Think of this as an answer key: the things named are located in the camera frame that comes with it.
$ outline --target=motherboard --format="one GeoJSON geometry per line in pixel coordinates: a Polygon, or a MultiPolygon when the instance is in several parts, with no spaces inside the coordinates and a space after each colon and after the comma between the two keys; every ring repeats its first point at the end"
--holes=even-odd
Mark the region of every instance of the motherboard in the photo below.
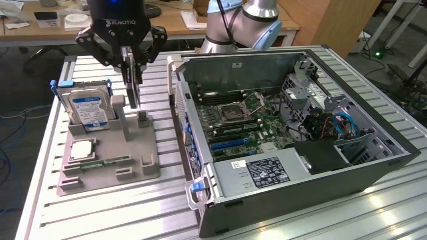
{"type": "Polygon", "coordinates": [[[199,99],[196,110],[215,162],[283,150],[295,143],[275,96],[264,95],[255,91],[199,99]]]}

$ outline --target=floor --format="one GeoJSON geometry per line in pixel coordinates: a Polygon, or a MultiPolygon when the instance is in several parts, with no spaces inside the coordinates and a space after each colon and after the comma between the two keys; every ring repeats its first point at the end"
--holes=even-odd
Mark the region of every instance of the floor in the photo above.
{"type": "MultiPolygon", "coordinates": [[[[375,32],[384,16],[386,15],[382,14],[379,17],[371,19],[366,28],[367,32],[375,32]]],[[[380,40],[384,40],[388,37],[390,32],[398,24],[399,22],[396,21],[391,22],[380,40]]],[[[380,62],[386,65],[396,64],[407,74],[411,74],[414,69],[408,68],[407,65],[426,43],[427,36],[408,28],[394,46],[395,56],[387,55],[380,62]]],[[[200,44],[200,41],[190,42],[192,47],[198,47],[200,44]]],[[[372,51],[380,46],[382,42],[378,41],[372,51]]],[[[40,48],[37,47],[31,47],[29,54],[33,54],[39,49],[40,48]]],[[[71,55],[85,55],[85,52],[79,46],[65,46],[64,49],[71,55]]],[[[174,50],[187,50],[186,45],[183,43],[178,44],[176,42],[172,42],[164,51],[174,50]]],[[[53,94],[49,90],[49,82],[51,80],[57,80],[60,77],[64,57],[57,52],[51,52],[32,64],[35,73],[28,76],[23,74],[20,66],[29,57],[29,54],[21,54],[17,48],[11,48],[8,53],[0,56],[0,79],[3,81],[3,87],[0,89],[0,113],[9,110],[33,108],[40,105],[49,105],[52,103],[53,94]]],[[[362,74],[382,67],[378,63],[364,59],[359,54],[351,54],[347,57],[347,61],[362,74]]],[[[387,75],[387,69],[370,74],[370,78],[382,81],[386,84],[392,84],[396,81],[395,76],[387,75]]],[[[427,69],[423,71],[419,80],[426,82],[427,69]]],[[[43,116],[48,113],[49,108],[43,108],[29,112],[28,117],[43,116]]],[[[15,125],[19,125],[23,122],[23,119],[15,118],[12,120],[3,120],[0,118],[0,120],[0,136],[3,139],[3,136],[8,136],[16,129],[15,125]]],[[[47,121],[47,117],[28,119],[25,123],[25,135],[16,144],[5,148],[9,160],[15,165],[19,181],[16,181],[16,178],[12,175],[4,186],[0,188],[0,213],[4,209],[12,207],[8,213],[0,215],[0,240],[15,238],[47,121]]],[[[0,181],[4,179],[3,174],[4,172],[0,172],[0,181]]]]}

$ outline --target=blue hard drive label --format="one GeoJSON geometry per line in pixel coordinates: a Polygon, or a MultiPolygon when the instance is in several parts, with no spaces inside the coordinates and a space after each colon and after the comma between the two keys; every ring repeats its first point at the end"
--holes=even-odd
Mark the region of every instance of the blue hard drive label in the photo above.
{"type": "Polygon", "coordinates": [[[103,127],[108,124],[103,100],[100,97],[84,97],[72,100],[81,124],[89,128],[103,127]]]}
{"type": "Polygon", "coordinates": [[[291,181],[278,157],[248,162],[246,166],[259,189],[291,181]]]}

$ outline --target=white table leg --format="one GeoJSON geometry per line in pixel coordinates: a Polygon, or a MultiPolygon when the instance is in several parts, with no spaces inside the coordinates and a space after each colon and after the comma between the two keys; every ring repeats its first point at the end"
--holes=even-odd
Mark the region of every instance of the white table leg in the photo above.
{"type": "Polygon", "coordinates": [[[287,31],[284,38],[283,38],[283,42],[282,42],[282,47],[291,47],[294,40],[295,40],[295,36],[296,36],[296,32],[298,31],[287,31]]]}
{"type": "Polygon", "coordinates": [[[394,46],[394,44],[395,44],[395,42],[398,41],[402,33],[403,33],[404,30],[407,29],[410,23],[412,22],[414,18],[416,17],[416,15],[419,14],[419,12],[420,12],[420,10],[422,10],[423,8],[424,8],[423,6],[418,6],[418,7],[412,10],[412,12],[408,14],[408,16],[407,16],[404,22],[402,23],[398,31],[395,32],[395,34],[392,35],[390,41],[387,42],[387,45],[386,45],[387,48],[391,48],[391,47],[394,46]]]}
{"type": "Polygon", "coordinates": [[[379,28],[378,28],[374,36],[371,37],[371,40],[370,40],[368,43],[367,43],[367,45],[368,45],[370,48],[372,48],[376,40],[379,39],[379,37],[380,37],[380,35],[382,35],[382,33],[383,33],[387,25],[390,24],[394,16],[396,15],[398,10],[399,10],[400,7],[402,7],[402,4],[403,4],[403,1],[402,1],[402,0],[398,0],[396,3],[395,3],[395,5],[394,5],[394,7],[392,7],[392,9],[391,9],[391,11],[390,11],[390,13],[388,13],[388,15],[387,15],[387,17],[386,17],[386,19],[384,19],[384,21],[382,21],[382,24],[380,24],[380,26],[379,26],[379,28]]]}
{"type": "Polygon", "coordinates": [[[416,57],[414,58],[414,60],[411,61],[411,63],[408,64],[408,67],[411,69],[418,68],[422,61],[424,60],[424,58],[427,58],[427,44],[426,44],[424,48],[420,50],[420,52],[416,55],[416,57]]]}

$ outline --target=robotic arm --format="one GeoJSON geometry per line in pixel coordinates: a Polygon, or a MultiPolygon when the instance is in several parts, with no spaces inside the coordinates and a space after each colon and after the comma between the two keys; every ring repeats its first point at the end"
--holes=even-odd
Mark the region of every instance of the robotic arm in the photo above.
{"type": "Polygon", "coordinates": [[[278,0],[211,0],[202,54],[236,51],[236,43],[266,51],[282,30],[278,0]]]}
{"type": "Polygon", "coordinates": [[[88,0],[92,16],[91,27],[76,36],[77,44],[91,53],[104,66],[113,66],[122,72],[132,109],[140,106],[143,71],[152,63],[164,46],[168,35],[163,27],[152,26],[144,0],[88,0]],[[152,35],[152,45],[140,50],[147,34],[152,35]],[[111,46],[107,51],[95,40],[97,35],[111,46]]]}

